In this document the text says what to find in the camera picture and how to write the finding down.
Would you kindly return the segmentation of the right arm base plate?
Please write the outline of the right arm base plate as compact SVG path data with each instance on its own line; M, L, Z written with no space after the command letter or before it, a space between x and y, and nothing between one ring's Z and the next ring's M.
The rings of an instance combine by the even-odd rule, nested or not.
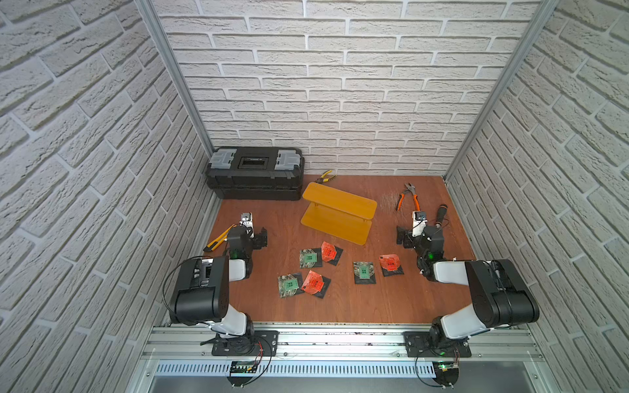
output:
M437 337L431 332L403 332L407 355L419 357L471 358L467 340L451 340Z

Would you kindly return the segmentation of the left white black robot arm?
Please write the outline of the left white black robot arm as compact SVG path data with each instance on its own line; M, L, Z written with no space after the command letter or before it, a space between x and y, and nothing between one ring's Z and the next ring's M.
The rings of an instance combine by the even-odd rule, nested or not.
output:
M267 246L267 230L256 234L238 225L229 229L226 242L222 255L195 256L180 264L174 290L165 305L174 324L204 325L223 340L251 338L252 320L229 304L229 285L250 278L252 254Z

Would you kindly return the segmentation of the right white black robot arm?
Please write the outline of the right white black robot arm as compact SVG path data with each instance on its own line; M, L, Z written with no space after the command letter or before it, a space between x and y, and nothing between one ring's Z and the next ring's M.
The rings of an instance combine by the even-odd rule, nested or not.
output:
M540 307L511 260L445 260L439 226L427 226L417 236L398 227L396 242L415 250L424 278L467 287L471 298L468 306L435 318L427 332L405 332L407 355L470 357L470 337L539 319Z

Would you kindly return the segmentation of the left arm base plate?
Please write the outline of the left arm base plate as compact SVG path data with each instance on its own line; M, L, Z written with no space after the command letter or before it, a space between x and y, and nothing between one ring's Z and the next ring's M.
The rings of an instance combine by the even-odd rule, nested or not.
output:
M262 356L273 357L277 354L279 331L261 330L252 335L234 338L221 338L219 335L212 340L213 356Z

